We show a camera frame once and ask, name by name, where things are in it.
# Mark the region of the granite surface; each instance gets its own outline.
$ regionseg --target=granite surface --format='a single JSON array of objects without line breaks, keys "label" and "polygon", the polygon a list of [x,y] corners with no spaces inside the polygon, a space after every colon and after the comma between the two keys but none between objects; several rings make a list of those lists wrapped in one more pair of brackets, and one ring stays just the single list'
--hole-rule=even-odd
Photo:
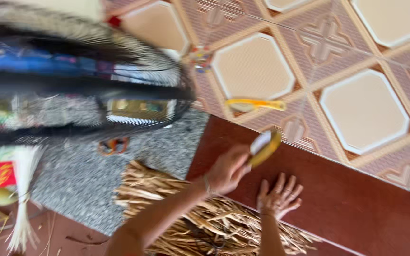
[{"label": "granite surface", "polygon": [[112,201],[120,173],[133,159],[184,179],[209,114],[190,109],[170,128],[129,138],[124,154],[102,156],[97,142],[49,147],[33,182],[31,198],[105,235],[122,223],[123,208]]}]

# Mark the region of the dried leaves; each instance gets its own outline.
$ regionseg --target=dried leaves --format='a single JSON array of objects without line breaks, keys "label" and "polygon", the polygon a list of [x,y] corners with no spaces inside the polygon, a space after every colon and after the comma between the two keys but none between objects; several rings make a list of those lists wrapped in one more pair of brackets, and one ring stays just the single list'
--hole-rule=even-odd
[{"label": "dried leaves", "polygon": [[[115,203],[126,207],[124,216],[132,218],[153,201],[162,200],[189,185],[167,173],[148,169],[137,161],[131,161],[122,173],[122,185],[115,191]],[[202,229],[214,242],[225,239],[225,246],[219,255],[255,256],[259,251],[261,239],[260,218],[222,197],[215,197],[199,203],[184,218]],[[306,253],[313,249],[312,242],[320,240],[305,232],[279,223],[280,237],[287,254]],[[213,248],[196,239],[185,222],[177,220],[147,252],[168,255],[201,256],[202,252],[214,255]]]}]

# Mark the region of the yellow comb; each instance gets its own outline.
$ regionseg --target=yellow comb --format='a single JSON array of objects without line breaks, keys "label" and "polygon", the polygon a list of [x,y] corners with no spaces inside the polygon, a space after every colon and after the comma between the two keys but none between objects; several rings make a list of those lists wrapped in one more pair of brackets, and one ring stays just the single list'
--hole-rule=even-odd
[{"label": "yellow comb", "polygon": [[258,108],[273,108],[279,111],[286,110],[286,103],[284,103],[283,101],[263,101],[263,100],[251,100],[251,99],[230,99],[230,100],[225,101],[226,105],[242,104],[242,103],[253,105],[255,110]]}]

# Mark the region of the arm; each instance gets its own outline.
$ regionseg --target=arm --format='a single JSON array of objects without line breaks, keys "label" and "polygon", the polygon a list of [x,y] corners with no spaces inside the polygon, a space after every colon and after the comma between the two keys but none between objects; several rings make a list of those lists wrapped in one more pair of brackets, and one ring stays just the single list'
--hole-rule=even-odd
[{"label": "arm", "polygon": [[231,148],[218,158],[206,178],[201,177],[188,188],[142,210],[115,232],[110,239],[106,256],[142,256],[144,249],[182,214],[205,200],[208,197],[207,191],[227,194],[236,189],[240,179],[251,170],[245,165],[248,156],[247,146]]},{"label": "arm", "polygon": [[302,203],[302,200],[297,196],[303,190],[303,186],[297,185],[293,190],[296,179],[295,176],[291,176],[283,190],[286,175],[281,173],[270,193],[268,193],[268,181],[264,179],[261,183],[257,196],[257,209],[262,219],[262,241],[259,256],[286,255],[279,237],[278,220],[286,213],[298,208]]}]

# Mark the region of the bundle of straw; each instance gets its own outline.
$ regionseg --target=bundle of straw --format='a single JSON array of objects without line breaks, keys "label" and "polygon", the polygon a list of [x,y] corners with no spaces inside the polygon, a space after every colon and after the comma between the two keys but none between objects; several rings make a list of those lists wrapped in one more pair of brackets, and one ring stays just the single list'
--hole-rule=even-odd
[{"label": "bundle of straw", "polygon": [[[126,207],[124,216],[132,218],[147,205],[175,194],[189,185],[169,174],[148,169],[137,161],[131,161],[122,173],[122,185],[115,189],[115,203]],[[183,215],[219,244],[220,256],[236,254],[254,256],[261,241],[261,220],[252,211],[222,197],[210,198],[199,203]],[[279,223],[280,237],[287,254],[306,253],[313,249],[312,242],[320,242],[308,233]],[[201,256],[202,252],[214,254],[214,249],[193,236],[182,219],[171,225],[146,252],[168,255]]]},{"label": "bundle of straw", "polygon": [[29,221],[27,203],[30,199],[28,189],[31,179],[43,152],[44,149],[41,146],[17,146],[15,148],[14,174],[17,181],[18,212],[14,229],[10,234],[11,240],[7,247],[9,251],[24,253],[28,241],[35,249],[37,249],[36,243],[40,242]]}]

